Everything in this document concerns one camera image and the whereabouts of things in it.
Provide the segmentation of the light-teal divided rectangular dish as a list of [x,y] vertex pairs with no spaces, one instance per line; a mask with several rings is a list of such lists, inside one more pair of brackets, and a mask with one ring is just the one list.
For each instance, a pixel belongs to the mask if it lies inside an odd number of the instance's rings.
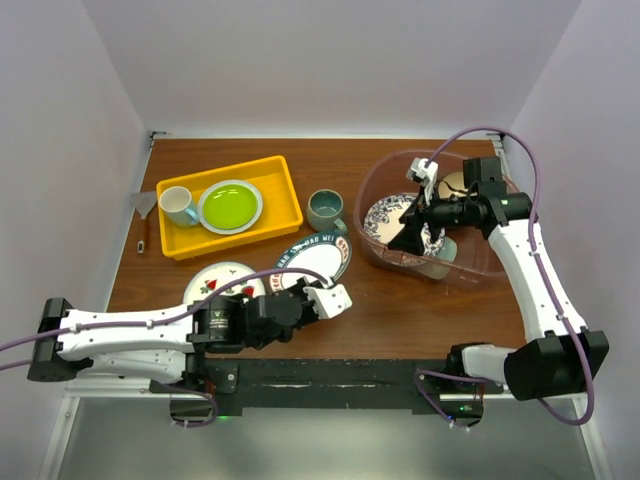
[[432,280],[443,280],[449,273],[449,264],[452,264],[457,256],[458,247],[454,240],[444,237],[441,249],[435,255],[426,255],[421,258],[421,263],[415,270],[422,276]]

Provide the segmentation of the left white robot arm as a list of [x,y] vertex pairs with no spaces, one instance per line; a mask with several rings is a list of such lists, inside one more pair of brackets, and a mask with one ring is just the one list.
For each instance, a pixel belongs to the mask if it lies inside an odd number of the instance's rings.
[[295,331],[339,314],[341,299],[337,284],[305,277],[269,294],[213,291],[192,304],[154,311],[87,312],[51,298],[29,339],[27,378],[50,383],[108,374],[196,392],[207,380],[206,355],[286,343]]

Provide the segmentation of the light-blue bottom plate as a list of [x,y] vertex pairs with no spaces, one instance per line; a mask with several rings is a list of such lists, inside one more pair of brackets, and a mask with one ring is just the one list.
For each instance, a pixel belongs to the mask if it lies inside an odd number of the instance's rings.
[[275,264],[276,269],[301,268],[320,274],[323,286],[333,286],[352,257],[350,240],[334,232],[318,232],[293,244]]

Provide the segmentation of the blue floral plate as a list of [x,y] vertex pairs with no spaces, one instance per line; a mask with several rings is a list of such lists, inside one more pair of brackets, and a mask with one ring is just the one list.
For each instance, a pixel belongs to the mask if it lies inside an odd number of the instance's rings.
[[[402,230],[403,225],[400,223],[400,217],[415,198],[414,193],[398,193],[375,202],[363,220],[365,233],[374,240],[387,245]],[[425,255],[437,256],[444,247],[444,229],[441,229],[436,239],[433,239],[429,226],[425,223],[421,237]]]

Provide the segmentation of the brown floral cream-inside bowl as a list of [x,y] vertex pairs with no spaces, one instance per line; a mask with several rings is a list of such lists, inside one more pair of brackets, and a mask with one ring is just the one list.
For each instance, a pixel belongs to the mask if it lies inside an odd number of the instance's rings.
[[467,195],[467,191],[468,189],[465,187],[462,171],[456,171],[446,175],[438,184],[438,195],[441,199],[464,197]]

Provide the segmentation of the white watermelon plate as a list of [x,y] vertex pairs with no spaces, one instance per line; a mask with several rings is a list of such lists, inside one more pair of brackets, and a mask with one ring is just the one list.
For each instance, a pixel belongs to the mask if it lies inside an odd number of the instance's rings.
[[252,273],[254,270],[251,267],[238,262],[226,261],[211,264],[200,270],[191,279],[184,291],[183,302],[185,304],[196,303],[223,286],[226,286],[226,289],[222,294],[227,296],[243,293],[255,297],[266,294],[266,288],[260,278],[243,281],[233,287],[228,286],[236,278],[246,277]]

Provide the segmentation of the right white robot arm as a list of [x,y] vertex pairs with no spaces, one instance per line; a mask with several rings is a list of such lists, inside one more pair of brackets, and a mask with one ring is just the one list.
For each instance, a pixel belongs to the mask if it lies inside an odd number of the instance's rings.
[[547,254],[533,203],[524,192],[510,191],[496,157],[463,163],[463,191],[448,198],[436,188],[438,166],[426,158],[412,161],[407,177],[419,184],[417,198],[401,215],[401,231],[391,250],[424,253],[423,230],[471,227],[481,231],[502,264],[523,319],[524,346],[456,346],[445,369],[448,386],[469,392],[481,379],[505,385],[518,400],[592,393],[609,343],[590,330],[573,307]]

